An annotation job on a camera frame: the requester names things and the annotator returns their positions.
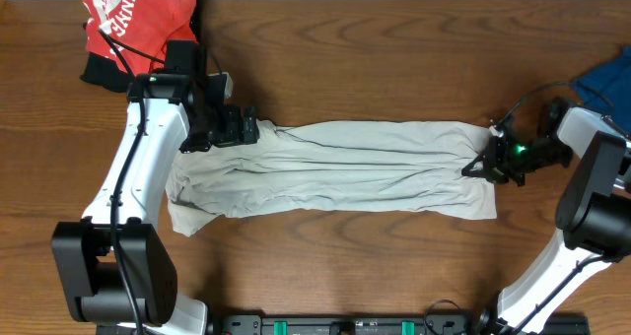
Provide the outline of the beige t-shirt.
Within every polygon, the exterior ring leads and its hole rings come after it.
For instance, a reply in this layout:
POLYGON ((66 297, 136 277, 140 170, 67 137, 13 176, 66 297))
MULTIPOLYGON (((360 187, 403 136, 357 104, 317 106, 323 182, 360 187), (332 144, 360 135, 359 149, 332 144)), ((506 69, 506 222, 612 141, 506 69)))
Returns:
POLYGON ((488 129, 455 121, 263 120, 253 145, 178 154, 167 182, 173 229, 191 236, 214 219, 297 209, 497 216, 495 188, 462 169, 488 129))

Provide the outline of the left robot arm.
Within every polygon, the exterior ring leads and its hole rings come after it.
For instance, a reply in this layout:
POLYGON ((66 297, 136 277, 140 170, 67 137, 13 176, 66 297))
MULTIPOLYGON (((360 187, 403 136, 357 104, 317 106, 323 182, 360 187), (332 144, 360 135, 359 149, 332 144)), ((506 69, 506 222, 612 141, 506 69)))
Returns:
POLYGON ((105 181, 77 222, 60 222, 52 253, 70 316, 101 334, 209 334, 206 303, 177 289, 157 232, 175 156, 253 144, 254 110, 229 104, 232 79, 155 73, 127 92, 125 130, 105 181))

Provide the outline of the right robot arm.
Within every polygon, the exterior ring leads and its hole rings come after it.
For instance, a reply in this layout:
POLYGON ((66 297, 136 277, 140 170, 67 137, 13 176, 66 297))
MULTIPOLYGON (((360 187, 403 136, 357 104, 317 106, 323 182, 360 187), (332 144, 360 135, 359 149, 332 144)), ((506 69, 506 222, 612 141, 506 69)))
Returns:
POLYGON ((580 161, 555 212, 555 231, 533 263, 469 325, 471 334, 587 334, 580 314, 556 309, 595 274, 630 254, 630 136, 610 116, 557 98, 524 142, 507 112, 487 146, 463 170, 495 184, 580 161))

